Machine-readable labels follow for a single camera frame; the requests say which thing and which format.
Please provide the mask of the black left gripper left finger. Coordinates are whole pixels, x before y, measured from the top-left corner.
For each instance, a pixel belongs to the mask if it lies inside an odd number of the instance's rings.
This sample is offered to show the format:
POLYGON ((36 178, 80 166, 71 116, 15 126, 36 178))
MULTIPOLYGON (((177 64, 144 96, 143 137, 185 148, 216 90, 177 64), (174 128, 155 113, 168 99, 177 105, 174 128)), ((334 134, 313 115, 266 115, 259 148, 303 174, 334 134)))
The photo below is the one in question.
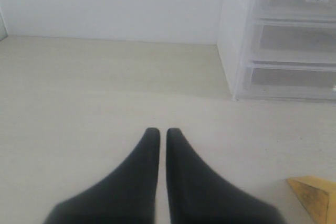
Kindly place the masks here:
POLYGON ((45 223, 155 223, 160 131, 145 130, 129 156, 107 177, 57 204, 45 223))

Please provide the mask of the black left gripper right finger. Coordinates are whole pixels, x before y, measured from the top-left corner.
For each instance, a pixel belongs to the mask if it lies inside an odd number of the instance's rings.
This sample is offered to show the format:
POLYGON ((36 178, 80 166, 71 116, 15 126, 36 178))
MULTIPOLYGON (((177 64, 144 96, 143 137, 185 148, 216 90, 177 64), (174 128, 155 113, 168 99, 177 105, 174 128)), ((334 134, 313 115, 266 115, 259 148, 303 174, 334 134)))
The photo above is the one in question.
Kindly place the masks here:
POLYGON ((171 223, 285 223, 274 206, 219 176, 182 131, 166 134, 166 185, 171 223))

